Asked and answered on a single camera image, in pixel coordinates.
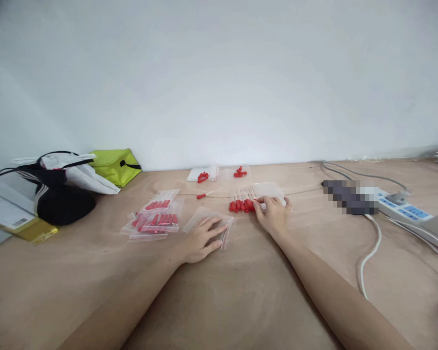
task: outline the hand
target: hand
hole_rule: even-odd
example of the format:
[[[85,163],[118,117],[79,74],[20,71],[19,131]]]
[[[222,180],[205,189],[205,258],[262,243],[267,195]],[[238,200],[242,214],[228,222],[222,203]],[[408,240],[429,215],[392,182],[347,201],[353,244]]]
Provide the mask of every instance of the hand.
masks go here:
[[[253,201],[259,224],[273,238],[287,233],[287,215],[292,210],[292,202],[287,197],[284,197],[284,199],[286,201],[285,207],[277,197],[269,198],[264,196]],[[266,214],[261,209],[260,203],[266,204]]]
[[[221,226],[209,231],[211,226],[219,221],[221,221],[221,218],[205,217],[193,226],[185,238],[176,246],[180,263],[197,263],[206,258],[209,253],[220,248],[222,242],[219,240],[205,246],[211,238],[227,229],[227,226]]]

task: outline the black bag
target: black bag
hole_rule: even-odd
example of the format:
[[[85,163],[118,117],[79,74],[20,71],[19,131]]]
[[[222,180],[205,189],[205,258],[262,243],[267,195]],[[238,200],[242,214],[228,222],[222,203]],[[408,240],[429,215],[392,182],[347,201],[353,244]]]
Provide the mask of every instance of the black bag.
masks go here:
[[[50,153],[72,152],[57,151]],[[68,164],[59,170],[47,170],[40,165],[43,156],[34,164],[2,169],[0,170],[0,176],[17,172],[21,177],[36,184],[35,214],[51,225],[68,225],[90,213],[96,205],[94,198],[87,190],[65,186],[65,182],[67,182],[65,168],[86,164],[92,162],[92,159]]]

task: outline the gray cable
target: gray cable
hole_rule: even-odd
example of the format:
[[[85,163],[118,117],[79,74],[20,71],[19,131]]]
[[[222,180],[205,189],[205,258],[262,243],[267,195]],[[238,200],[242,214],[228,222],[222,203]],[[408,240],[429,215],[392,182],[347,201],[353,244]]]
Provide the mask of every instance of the gray cable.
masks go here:
[[[353,170],[351,170],[351,169],[348,169],[348,168],[346,168],[346,167],[343,167],[342,165],[335,164],[335,163],[331,163],[331,162],[327,162],[327,161],[325,161],[325,160],[321,160],[320,162],[321,162],[321,164],[326,163],[326,164],[331,164],[331,165],[338,166],[339,168],[346,169],[347,171],[350,171],[351,173],[354,173],[354,174],[357,174],[357,175],[368,176],[368,177],[375,177],[375,178],[380,178],[380,179],[383,179],[383,180],[388,180],[388,181],[394,182],[395,184],[398,184],[399,186],[401,186],[401,187],[402,187],[403,189],[405,189],[406,191],[409,191],[409,189],[408,189],[404,184],[401,184],[400,182],[398,182],[398,181],[396,181],[396,180],[393,180],[393,179],[391,179],[391,178],[385,177],[385,176],[378,176],[378,175],[370,175],[370,174],[362,174],[362,173],[358,173],[358,172],[355,172],[355,171],[353,171]],[[330,169],[330,168],[326,168],[326,169],[328,169],[328,170],[332,170],[332,171],[337,172],[337,173],[340,173],[339,171],[336,171],[336,170],[334,170],[334,169]]]
[[[325,163],[327,163],[327,162],[324,162],[324,161],[321,162],[321,166],[322,166],[323,168],[328,169],[328,170],[331,170],[331,171],[334,171],[335,173],[341,174],[342,176],[348,178],[349,180],[352,180],[352,178],[351,178],[349,175],[344,174],[343,172],[340,172],[339,170],[328,168],[328,167],[325,165]]]

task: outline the table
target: table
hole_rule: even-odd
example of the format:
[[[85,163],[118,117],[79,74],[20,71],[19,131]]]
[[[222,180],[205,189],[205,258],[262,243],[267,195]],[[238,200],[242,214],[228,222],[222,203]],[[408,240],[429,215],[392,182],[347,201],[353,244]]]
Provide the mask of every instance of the table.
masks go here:
[[[411,190],[409,202],[438,214],[438,164],[431,160],[341,162],[389,176]],[[189,170],[141,173],[118,195],[99,196],[93,212],[41,245],[11,238],[0,245],[0,349],[56,349],[167,240],[127,244],[120,228],[157,191],[180,188],[181,228],[198,206],[229,213],[224,187],[186,182]],[[361,216],[336,214],[321,181],[340,179],[317,163],[251,167],[252,182],[277,182],[294,203],[289,226],[357,288],[356,266],[375,242]],[[380,180],[386,191],[397,185]],[[238,213],[227,250],[183,265],[141,320],[125,349],[341,349],[277,245],[252,214]],[[416,349],[438,349],[438,255],[412,234],[375,216],[383,241],[365,267],[368,297]]]

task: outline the white label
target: white label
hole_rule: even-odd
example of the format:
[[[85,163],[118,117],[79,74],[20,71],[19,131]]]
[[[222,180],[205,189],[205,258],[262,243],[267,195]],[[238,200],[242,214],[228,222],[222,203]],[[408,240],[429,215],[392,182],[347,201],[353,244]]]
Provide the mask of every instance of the white label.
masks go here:
[[[35,216],[20,207],[0,198],[0,224],[16,229],[34,219]]]

